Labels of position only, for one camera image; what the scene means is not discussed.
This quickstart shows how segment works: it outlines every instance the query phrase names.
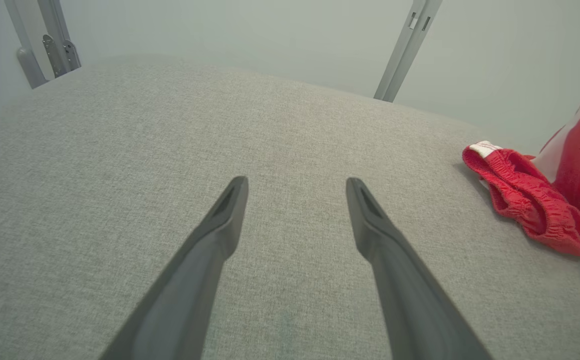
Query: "red and white garment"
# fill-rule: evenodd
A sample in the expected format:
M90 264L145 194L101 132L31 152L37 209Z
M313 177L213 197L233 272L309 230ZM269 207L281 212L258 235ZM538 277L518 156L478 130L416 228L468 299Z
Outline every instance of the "red and white garment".
M537 157L481 141L463 161L488 183L496 212L532 239L580 256L580 107Z

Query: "gray fabric surface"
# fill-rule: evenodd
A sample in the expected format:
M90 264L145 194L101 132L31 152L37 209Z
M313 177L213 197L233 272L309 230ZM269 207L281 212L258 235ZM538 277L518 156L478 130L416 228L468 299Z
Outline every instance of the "gray fabric surface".
M362 178L496 359L580 359L580 259L491 210L456 120L248 71L85 66L0 115L0 359L93 359L233 176L204 358L387 359Z

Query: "gray tabletop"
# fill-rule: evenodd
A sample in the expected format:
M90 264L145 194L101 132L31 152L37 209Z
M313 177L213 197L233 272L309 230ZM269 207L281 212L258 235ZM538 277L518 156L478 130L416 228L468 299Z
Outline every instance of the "gray tabletop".
M0 114L0 359L93 359L229 180L239 247L206 359L387 359L345 179L362 178L496 359L580 359L580 259L491 209L435 114L169 57L118 58Z

